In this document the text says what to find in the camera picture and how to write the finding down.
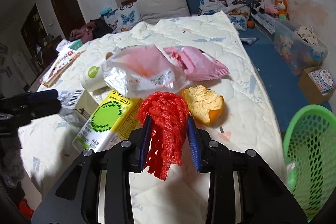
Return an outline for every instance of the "snack box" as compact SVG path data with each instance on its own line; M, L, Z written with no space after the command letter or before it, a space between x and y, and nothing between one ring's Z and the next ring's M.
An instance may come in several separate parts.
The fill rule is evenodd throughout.
M78 127L84 126L98 107L98 103L85 89L59 90L57 99L62 107L58 115Z
M78 152L86 148L99 152L128 139L138 124L135 116L141 103L140 98L127 98L112 90L90 116L72 145Z

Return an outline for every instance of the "plastic bag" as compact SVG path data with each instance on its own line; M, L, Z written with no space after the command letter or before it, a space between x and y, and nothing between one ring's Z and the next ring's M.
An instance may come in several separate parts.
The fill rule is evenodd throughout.
M213 80L230 73L224 64L198 48L179 46L164 47L163 50L184 71L187 80Z
M68 47L69 45L71 45L72 42L66 39L62 39L62 41L60 43L58 43L57 47L56 47L56 51L61 52L64 48Z
M122 48L101 68L106 84L131 98L146 98L156 91L177 93L190 84L155 45Z

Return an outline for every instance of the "red object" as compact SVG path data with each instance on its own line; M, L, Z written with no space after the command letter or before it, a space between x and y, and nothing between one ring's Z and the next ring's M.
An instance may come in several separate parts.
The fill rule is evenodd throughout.
M20 201L19 210L25 216L25 218L27 218L29 221L31 220L32 215L34 213L34 210L32 210L31 208L29 208L29 206L27 204L27 200L25 198L23 198Z
M185 141L188 105L184 99L169 92L155 92L140 106L137 118L143 125L146 116L154 121L151 149L146 167L154 176L166 180L171 164L182 165L182 145Z

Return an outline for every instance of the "green label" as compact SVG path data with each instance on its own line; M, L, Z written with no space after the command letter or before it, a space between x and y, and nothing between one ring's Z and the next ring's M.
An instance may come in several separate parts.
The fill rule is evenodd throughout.
M98 73L99 68L100 67L96 67L96 66L93 66L93 67L89 68L89 71L87 72L88 76L91 79L95 78L97 73Z
M91 128L96 132L110 130L122 114L123 107L119 102L106 102L91 116Z

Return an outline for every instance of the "wooden door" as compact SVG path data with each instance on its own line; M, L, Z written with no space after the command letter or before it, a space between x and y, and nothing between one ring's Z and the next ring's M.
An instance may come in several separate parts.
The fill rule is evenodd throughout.
M85 25L77 0L51 0L57 20L67 40L72 30Z

